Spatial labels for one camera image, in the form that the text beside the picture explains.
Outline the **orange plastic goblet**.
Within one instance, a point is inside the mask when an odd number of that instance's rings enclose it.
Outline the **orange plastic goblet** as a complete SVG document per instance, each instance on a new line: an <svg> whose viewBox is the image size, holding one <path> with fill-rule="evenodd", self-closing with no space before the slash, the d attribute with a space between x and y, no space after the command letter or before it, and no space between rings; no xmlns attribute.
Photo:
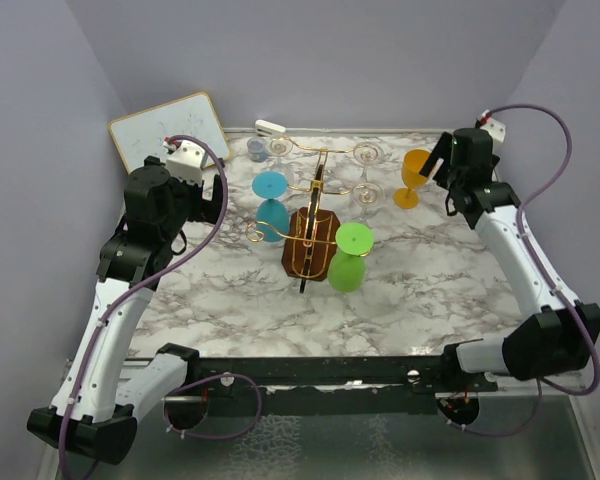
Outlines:
<svg viewBox="0 0 600 480"><path fill-rule="evenodd" d="M425 165L430 152L415 149L404 155L401 179L403 188L397 189L393 195L394 203L401 209L415 208L419 203L417 190L428 182L428 176L421 175L420 170Z"/></svg>

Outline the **blue plastic goblet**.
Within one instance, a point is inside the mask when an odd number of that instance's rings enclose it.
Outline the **blue plastic goblet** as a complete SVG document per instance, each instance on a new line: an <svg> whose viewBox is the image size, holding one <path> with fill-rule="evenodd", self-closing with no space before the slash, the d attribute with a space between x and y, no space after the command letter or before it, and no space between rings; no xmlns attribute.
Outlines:
<svg viewBox="0 0 600 480"><path fill-rule="evenodd" d="M258 174L253 182L253 192L263 199L256 212L256 229L268 243L281 241L281 234L289 232L289 213L279 198L286 192L288 182L279 172L266 171Z"/></svg>

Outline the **clear wine glass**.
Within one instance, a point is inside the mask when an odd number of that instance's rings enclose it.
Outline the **clear wine glass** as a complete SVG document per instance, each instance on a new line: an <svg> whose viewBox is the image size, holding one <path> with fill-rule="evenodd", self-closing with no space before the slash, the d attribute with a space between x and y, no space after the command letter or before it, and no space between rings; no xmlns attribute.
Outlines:
<svg viewBox="0 0 600 480"><path fill-rule="evenodd" d="M282 174L287 183L293 185L295 183L293 168L284 162L284 158L293 150L292 142L283 136L272 137L267 141L265 149L269 157L273 159L270 170Z"/></svg>
<svg viewBox="0 0 600 480"><path fill-rule="evenodd" d="M373 182L358 183L350 193L350 204L356 206L361 223L368 224L372 216L383 206L385 193L381 186Z"/></svg>
<svg viewBox="0 0 600 480"><path fill-rule="evenodd" d="M371 167L381 164L385 159L385 151L374 142L358 143L352 150L354 160L362 166L360 182L368 181L368 171Z"/></svg>

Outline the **green plastic goblet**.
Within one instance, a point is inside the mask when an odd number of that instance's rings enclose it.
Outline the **green plastic goblet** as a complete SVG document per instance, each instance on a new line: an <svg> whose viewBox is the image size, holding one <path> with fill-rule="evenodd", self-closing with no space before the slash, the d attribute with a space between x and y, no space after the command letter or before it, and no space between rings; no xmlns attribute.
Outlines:
<svg viewBox="0 0 600 480"><path fill-rule="evenodd" d="M363 223L348 222L336 231L337 252L329 265L327 280L336 291L350 293L363 283L365 258L374 245L372 230Z"/></svg>

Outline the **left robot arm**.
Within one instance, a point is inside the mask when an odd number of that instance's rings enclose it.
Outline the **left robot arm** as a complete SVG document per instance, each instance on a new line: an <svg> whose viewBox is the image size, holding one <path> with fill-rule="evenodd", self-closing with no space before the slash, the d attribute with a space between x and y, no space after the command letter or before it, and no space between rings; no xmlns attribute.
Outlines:
<svg viewBox="0 0 600 480"><path fill-rule="evenodd" d="M155 157L129 174L124 213L103 245L94 301L80 346L51 404L33 410L30 433L57 449L119 464L138 426L162 397L186 395L200 385L197 351L168 344L126 383L119 381L131 339L162 276L178 268L172 244L188 222L208 223L211 241L224 219L228 184L223 171L212 196L188 184Z"/></svg>

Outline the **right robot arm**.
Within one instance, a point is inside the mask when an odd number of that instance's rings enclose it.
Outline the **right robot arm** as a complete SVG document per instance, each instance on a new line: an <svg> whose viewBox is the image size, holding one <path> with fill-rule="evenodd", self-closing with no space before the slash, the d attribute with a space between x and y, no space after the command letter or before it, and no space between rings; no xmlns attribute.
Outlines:
<svg viewBox="0 0 600 480"><path fill-rule="evenodd" d="M448 345L441 383L461 391L476 374L530 380L583 369L600 333L600 307L560 278L520 212L512 187L493 179L498 158L480 128L444 132L421 168L446 190L446 212L460 214L496 258L514 293L521 324L504 338Z"/></svg>

